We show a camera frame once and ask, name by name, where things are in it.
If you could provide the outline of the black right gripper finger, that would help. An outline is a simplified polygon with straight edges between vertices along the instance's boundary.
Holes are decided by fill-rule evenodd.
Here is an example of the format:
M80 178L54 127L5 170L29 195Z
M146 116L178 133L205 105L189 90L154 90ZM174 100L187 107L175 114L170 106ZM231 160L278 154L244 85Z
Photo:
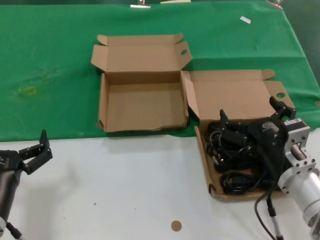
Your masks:
M293 120L296 116L295 108L288 106L283 101L276 100L274 96L269 98L269 104L275 111L275 113L269 117L269 121L275 125L284 125L284 117L287 117L288 120Z
M230 121L223 109L219 111L219 114L222 139L239 147L246 147L248 145L248 124Z

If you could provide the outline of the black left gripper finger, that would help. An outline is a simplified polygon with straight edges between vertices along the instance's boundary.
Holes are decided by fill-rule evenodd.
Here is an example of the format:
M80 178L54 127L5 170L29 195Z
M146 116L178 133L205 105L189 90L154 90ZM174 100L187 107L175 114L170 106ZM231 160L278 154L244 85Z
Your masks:
M21 169L28 175L31 175L51 160L53 154L46 130L42 130L39 144L20 150L19 155L22 158Z

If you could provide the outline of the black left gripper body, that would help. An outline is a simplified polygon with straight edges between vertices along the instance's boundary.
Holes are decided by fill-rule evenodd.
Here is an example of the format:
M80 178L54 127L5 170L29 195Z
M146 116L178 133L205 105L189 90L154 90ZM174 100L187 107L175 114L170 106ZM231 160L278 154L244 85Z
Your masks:
M20 184L22 150L0 151L0 217L8 219L13 205L17 187Z

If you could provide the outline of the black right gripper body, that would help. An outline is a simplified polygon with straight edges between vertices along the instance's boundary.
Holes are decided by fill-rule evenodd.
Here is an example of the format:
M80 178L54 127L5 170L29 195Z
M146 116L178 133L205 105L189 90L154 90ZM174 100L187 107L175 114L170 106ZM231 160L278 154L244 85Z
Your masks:
M249 122L247 135L268 173L281 175L286 161L286 133L280 121L271 117L255 119Z

